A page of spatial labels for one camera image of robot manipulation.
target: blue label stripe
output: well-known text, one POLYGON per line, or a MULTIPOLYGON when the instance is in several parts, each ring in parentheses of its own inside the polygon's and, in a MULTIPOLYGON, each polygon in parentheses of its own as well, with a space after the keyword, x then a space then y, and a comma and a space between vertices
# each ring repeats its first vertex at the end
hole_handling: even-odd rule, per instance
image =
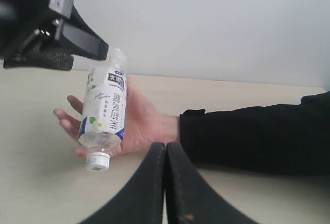
POLYGON ((83 119, 83 121, 81 121, 81 126, 80 126, 80 130, 79 130, 79 138, 81 137, 81 135, 83 135, 86 132, 86 123, 87 123, 87 117, 85 117, 83 119))
POLYGON ((118 131, 115 135, 117 135, 121 140, 124 139, 124 129, 118 131))

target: white bottle cap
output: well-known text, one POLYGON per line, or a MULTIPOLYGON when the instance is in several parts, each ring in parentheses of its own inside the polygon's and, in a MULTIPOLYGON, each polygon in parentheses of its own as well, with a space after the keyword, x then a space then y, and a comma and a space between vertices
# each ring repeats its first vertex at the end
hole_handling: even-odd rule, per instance
POLYGON ((109 168, 110 155, 104 152, 87 154, 86 169, 88 171, 106 171, 109 168))

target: hand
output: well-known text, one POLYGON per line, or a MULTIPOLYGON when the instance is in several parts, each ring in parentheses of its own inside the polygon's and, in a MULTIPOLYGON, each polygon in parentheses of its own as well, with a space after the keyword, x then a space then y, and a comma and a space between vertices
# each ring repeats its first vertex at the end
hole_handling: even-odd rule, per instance
MULTIPOLYGON (((83 103, 74 96, 68 96, 68 102, 80 114, 83 103)), ((54 114, 59 124, 76 141, 80 128, 80 121, 68 115, 62 109, 55 109, 54 114)), ((178 141, 178 117, 165 116, 159 113, 150 102, 127 78, 127 99, 124 140, 111 153, 111 156, 137 152, 146 149, 153 142, 169 143, 178 141)), ((80 146, 74 150, 78 156, 85 157, 87 151, 80 146)))

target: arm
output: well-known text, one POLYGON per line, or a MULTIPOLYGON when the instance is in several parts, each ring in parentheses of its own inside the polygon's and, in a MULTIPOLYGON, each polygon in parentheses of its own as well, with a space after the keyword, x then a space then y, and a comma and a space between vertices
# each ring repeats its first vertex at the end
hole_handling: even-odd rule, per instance
POLYGON ((180 141, 196 164, 280 174, 330 174, 330 92, 300 105, 180 117, 180 141))

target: rust spot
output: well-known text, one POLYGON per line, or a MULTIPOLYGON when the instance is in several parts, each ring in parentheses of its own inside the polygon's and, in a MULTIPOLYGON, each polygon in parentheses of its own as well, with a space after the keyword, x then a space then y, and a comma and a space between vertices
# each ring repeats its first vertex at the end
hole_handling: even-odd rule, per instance
POLYGON ((194 215, 193 214, 187 214, 187 215, 185 215, 185 218, 187 220, 194 220, 194 215))

